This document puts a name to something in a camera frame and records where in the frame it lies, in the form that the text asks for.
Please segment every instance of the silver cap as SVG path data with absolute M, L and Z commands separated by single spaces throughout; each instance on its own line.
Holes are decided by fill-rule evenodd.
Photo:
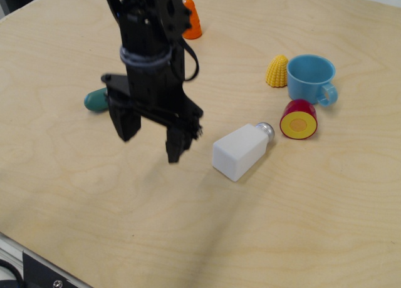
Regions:
M 269 142 L 271 142 L 273 140 L 274 129 L 269 123 L 260 122 L 255 127 L 260 128 L 262 131 L 264 131 L 267 134 L 267 136 L 269 137 Z

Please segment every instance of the black cable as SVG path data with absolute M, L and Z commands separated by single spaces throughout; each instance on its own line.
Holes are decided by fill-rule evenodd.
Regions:
M 17 280 L 19 288 L 25 288 L 25 283 L 24 283 L 23 277 L 21 277 L 21 274 L 19 273 L 17 268 L 15 268 L 9 262 L 1 260 L 1 259 L 0 259 L 0 267 L 4 267 L 5 269 L 8 269 L 9 271 L 11 271 L 11 273 L 15 276 L 15 278 Z

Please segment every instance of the mug handle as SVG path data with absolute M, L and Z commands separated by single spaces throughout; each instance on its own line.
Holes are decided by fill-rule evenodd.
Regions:
M 321 106 L 332 105 L 338 99 L 337 89 L 331 83 L 326 83 L 320 87 L 320 92 L 316 97 Z

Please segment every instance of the blue mug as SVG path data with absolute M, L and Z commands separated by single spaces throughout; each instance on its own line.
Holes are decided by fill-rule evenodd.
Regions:
M 313 105 L 328 106 L 337 101 L 338 93 L 331 80 L 334 65 L 326 58 L 313 54 L 295 56 L 287 64 L 289 97 L 304 99 Z

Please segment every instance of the white salt shaker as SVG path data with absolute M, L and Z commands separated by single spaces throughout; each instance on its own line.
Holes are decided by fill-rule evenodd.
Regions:
M 236 182 L 264 155 L 273 138 L 270 124 L 247 124 L 214 142 L 213 167 Z

